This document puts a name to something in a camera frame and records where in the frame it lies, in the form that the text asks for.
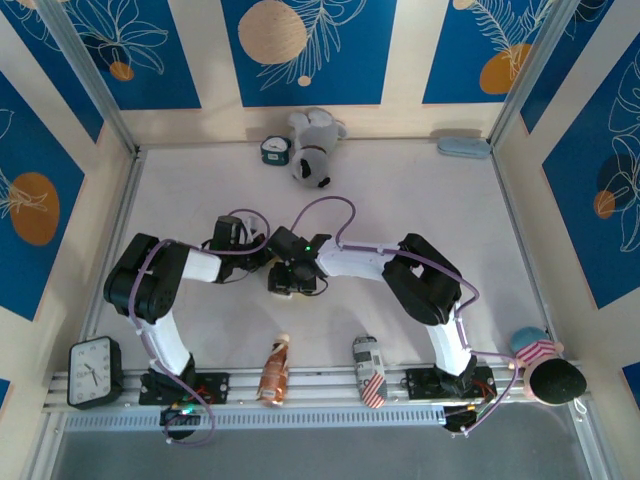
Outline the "small teal alarm clock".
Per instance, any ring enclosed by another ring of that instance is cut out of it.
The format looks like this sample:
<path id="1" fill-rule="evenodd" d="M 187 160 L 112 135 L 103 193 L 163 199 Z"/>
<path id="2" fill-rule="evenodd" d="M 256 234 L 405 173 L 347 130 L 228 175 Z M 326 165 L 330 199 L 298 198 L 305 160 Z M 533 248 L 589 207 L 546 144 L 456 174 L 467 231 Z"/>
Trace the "small teal alarm clock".
<path id="1" fill-rule="evenodd" d="M 290 161 L 291 140 L 278 135 L 268 136 L 260 145 L 261 160 L 267 165 L 285 166 Z"/>

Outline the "orange drink bottle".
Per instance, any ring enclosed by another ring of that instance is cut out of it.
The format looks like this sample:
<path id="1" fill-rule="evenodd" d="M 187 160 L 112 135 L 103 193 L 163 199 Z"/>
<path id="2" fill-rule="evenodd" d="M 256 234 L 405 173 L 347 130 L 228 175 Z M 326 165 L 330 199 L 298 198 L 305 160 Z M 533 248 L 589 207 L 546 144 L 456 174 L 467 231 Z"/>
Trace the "orange drink bottle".
<path id="1" fill-rule="evenodd" d="M 279 407 L 284 403 L 289 377 L 289 342 L 288 334 L 279 334 L 263 367 L 257 399 L 267 406 Z"/>

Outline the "newspaper print can with flag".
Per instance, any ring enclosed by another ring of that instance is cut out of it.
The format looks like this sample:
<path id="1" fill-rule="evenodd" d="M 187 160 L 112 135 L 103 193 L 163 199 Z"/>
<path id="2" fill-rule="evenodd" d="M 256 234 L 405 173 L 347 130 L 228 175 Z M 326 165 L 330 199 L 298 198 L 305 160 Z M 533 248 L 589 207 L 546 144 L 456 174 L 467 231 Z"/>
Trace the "newspaper print can with flag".
<path id="1" fill-rule="evenodd" d="M 377 339 L 367 334 L 352 343 L 356 384 L 363 404 L 371 409 L 385 405 L 388 393 L 382 356 Z"/>

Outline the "black left controller board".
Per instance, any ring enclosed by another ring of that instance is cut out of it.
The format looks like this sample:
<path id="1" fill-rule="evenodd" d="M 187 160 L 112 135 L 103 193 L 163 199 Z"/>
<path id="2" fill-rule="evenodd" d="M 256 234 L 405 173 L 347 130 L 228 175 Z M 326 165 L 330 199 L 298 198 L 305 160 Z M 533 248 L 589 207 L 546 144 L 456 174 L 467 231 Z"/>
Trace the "black left controller board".
<path id="1" fill-rule="evenodd" d="M 181 441 L 190 437 L 201 423 L 199 415 L 191 408 L 167 408 L 160 412 L 159 425 L 170 441 Z"/>

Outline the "black controller board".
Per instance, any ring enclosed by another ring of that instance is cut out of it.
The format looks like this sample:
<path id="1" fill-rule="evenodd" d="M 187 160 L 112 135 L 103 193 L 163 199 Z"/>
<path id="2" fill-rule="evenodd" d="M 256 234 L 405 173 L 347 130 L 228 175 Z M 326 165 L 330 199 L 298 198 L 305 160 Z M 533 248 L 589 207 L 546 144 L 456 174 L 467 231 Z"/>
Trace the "black controller board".
<path id="1" fill-rule="evenodd" d="M 201 423 L 199 415 L 191 408 L 167 408 L 160 412 L 159 425 L 170 441 L 181 441 L 190 437 Z"/>
<path id="2" fill-rule="evenodd" d="M 444 428 L 453 436 L 469 436 L 470 429 L 477 423 L 482 413 L 475 405 L 446 406 L 444 408 Z"/>

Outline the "black square analogue clock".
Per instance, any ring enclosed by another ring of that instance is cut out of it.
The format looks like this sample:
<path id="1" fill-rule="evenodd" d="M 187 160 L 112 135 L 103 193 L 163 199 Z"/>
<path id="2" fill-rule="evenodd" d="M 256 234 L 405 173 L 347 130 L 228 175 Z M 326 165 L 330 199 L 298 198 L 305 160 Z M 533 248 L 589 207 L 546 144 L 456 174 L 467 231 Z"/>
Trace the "black square analogue clock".
<path id="1" fill-rule="evenodd" d="M 67 404 L 78 410 L 115 402 L 124 390 L 119 344 L 108 336 L 74 344 L 68 355 Z"/>

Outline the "light blue oblong case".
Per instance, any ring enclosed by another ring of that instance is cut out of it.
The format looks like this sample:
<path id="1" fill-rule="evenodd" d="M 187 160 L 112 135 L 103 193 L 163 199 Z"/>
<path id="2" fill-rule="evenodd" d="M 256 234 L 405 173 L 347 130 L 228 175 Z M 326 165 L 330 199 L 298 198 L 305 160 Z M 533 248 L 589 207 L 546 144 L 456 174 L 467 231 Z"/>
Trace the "light blue oblong case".
<path id="1" fill-rule="evenodd" d="M 441 137 L 437 149 L 443 155 L 473 159 L 485 159 L 491 153 L 485 139 L 469 137 Z"/>

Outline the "black right controller board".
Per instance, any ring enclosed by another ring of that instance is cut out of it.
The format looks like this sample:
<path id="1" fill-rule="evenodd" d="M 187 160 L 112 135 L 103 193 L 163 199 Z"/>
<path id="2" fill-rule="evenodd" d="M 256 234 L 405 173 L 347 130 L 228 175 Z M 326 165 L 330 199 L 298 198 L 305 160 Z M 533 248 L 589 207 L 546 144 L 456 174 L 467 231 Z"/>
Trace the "black right controller board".
<path id="1" fill-rule="evenodd" d="M 446 406 L 444 408 L 444 428 L 453 436 L 469 436 L 470 429 L 477 423 L 482 413 L 475 405 Z"/>

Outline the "doll with striped shirt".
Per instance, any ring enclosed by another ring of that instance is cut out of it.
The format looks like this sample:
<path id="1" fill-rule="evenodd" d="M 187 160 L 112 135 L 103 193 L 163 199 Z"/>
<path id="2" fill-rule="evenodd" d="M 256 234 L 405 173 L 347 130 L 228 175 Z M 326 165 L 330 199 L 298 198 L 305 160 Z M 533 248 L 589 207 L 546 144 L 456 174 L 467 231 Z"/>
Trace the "doll with striped shirt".
<path id="1" fill-rule="evenodd" d="M 572 402 L 587 390 L 582 372 L 563 358 L 564 346 L 537 327 L 524 327 L 510 338 L 515 367 L 522 373 L 525 393 L 549 406 Z"/>

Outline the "long aluminium mounting rail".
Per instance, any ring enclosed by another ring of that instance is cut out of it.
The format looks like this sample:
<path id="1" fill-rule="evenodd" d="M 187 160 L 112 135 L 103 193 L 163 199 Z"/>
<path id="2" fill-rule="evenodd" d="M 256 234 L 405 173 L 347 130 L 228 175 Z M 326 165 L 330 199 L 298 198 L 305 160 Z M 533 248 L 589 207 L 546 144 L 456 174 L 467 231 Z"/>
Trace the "long aluminium mounting rail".
<path id="1" fill-rule="evenodd" d="M 392 366 L 386 369 L 388 399 L 386 405 L 464 405 L 464 400 L 411 400 L 409 390 L 404 384 L 406 365 Z M 492 367 L 494 386 L 499 394 L 504 394 L 504 405 L 510 403 L 541 403 L 527 396 L 524 383 L 517 380 L 514 385 L 509 382 L 513 371 L 502 365 Z M 107 405 L 107 410 L 131 411 L 142 408 L 139 403 L 141 389 L 140 370 L 127 370 L 124 376 L 124 390 L 121 396 Z M 231 369 L 228 382 L 227 401 L 224 405 L 216 405 L 216 411 L 222 409 L 260 408 L 257 401 L 257 388 L 261 377 L 259 368 Z M 53 375 L 45 397 L 42 411 L 45 413 L 75 413 L 77 410 L 67 405 L 67 377 L 63 372 Z M 362 402 L 356 387 L 354 369 L 350 366 L 316 368 L 296 367 L 289 371 L 288 390 L 284 406 L 286 408 L 315 407 L 360 407 Z"/>

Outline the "aluminium table edge rail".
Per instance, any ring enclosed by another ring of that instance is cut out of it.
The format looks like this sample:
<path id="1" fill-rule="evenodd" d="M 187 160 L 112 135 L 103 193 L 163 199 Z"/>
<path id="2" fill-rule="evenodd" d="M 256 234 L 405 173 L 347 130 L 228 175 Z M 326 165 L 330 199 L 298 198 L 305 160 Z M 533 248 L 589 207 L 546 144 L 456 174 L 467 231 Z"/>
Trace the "aluminium table edge rail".
<path id="1" fill-rule="evenodd" d="M 518 211 L 512 195 L 512 191 L 509 187 L 504 166 L 500 160 L 499 153 L 495 147 L 493 147 L 491 150 L 491 161 L 494 167 L 496 179 L 499 183 L 499 186 L 502 192 L 505 207 L 507 209 L 510 222 L 512 225 L 512 229 L 514 231 L 515 239 L 518 244 L 520 256 L 522 258 L 524 268 L 526 270 L 529 283 L 530 283 L 536 304 L 538 306 L 538 310 L 544 321 L 545 330 L 552 339 L 557 340 L 558 339 L 557 332 L 556 332 L 555 326 L 553 325 L 551 312 L 549 310 L 549 305 L 546 302 L 546 299 L 544 298 L 543 292 L 541 291 L 539 276 L 537 275 L 535 265 L 532 262 L 531 251 L 529 249 L 529 245 L 527 244 L 527 241 L 524 236 L 523 225 L 518 215 Z"/>
<path id="2" fill-rule="evenodd" d="M 136 192 L 143 173 L 147 151 L 138 148 L 127 170 L 127 174 L 118 186 L 117 203 L 113 209 L 113 215 L 107 222 L 108 241 L 104 252 L 100 257 L 100 269 L 93 281 L 92 292 L 84 321 L 79 331 L 77 340 L 84 341 L 91 339 L 97 331 L 101 305 L 103 302 L 103 286 L 106 278 L 115 264 L 121 241 L 126 232 L 128 219 L 132 205 L 135 201 Z"/>

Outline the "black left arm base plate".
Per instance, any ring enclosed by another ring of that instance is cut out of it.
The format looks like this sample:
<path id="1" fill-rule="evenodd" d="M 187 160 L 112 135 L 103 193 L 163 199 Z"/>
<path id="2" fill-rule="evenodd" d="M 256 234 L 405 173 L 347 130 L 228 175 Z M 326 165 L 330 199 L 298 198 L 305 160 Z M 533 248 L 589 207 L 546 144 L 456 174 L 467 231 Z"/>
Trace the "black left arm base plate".
<path id="1" fill-rule="evenodd" d="M 229 378 L 228 373 L 196 373 L 191 389 L 209 405 L 225 404 Z M 170 406 L 198 404 L 198 401 L 171 378 L 151 370 L 141 376 L 139 404 Z"/>

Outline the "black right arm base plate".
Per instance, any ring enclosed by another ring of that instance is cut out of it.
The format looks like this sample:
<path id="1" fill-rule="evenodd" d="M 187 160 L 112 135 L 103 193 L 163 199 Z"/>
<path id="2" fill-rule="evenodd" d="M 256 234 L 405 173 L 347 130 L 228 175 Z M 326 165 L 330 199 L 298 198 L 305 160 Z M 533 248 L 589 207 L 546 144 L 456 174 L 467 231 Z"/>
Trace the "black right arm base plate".
<path id="1" fill-rule="evenodd" d="M 478 366 L 460 390 L 456 387 L 457 377 L 436 367 L 409 368 L 405 371 L 404 384 L 410 400 L 491 400 L 497 396 L 493 377 L 490 367 Z"/>

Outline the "aluminium frame post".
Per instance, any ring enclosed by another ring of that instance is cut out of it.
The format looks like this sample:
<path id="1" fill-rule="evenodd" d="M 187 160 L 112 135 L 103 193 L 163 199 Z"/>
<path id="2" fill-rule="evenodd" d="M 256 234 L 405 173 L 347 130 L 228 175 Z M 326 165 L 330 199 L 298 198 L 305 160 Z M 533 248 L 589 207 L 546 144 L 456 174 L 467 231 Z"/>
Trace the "aluminium frame post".
<path id="1" fill-rule="evenodd" d="M 579 0 L 554 0 L 549 16 L 541 25 L 539 34 L 517 75 L 510 92 L 488 136 L 493 151 L 499 148 L 511 124 L 519 116 L 524 102 L 553 53 Z"/>
<path id="2" fill-rule="evenodd" d="M 139 146 L 126 125 L 114 97 L 63 7 L 57 0 L 33 1 L 41 19 L 101 117 L 111 127 L 117 140 L 127 152 L 133 158 L 136 158 Z"/>

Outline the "short aluminium frame bar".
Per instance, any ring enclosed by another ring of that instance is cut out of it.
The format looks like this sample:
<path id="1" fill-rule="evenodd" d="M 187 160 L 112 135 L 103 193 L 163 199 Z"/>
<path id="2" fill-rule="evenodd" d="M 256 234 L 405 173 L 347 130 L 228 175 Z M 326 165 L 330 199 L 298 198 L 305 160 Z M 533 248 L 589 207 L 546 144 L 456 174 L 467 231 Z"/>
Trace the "short aluminium frame bar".
<path id="1" fill-rule="evenodd" d="M 579 397 L 568 404 L 591 480 L 620 480 L 620 472 L 593 402 Z"/>
<path id="2" fill-rule="evenodd" d="M 67 417 L 68 414 L 63 412 L 41 415 L 21 480 L 51 480 Z"/>

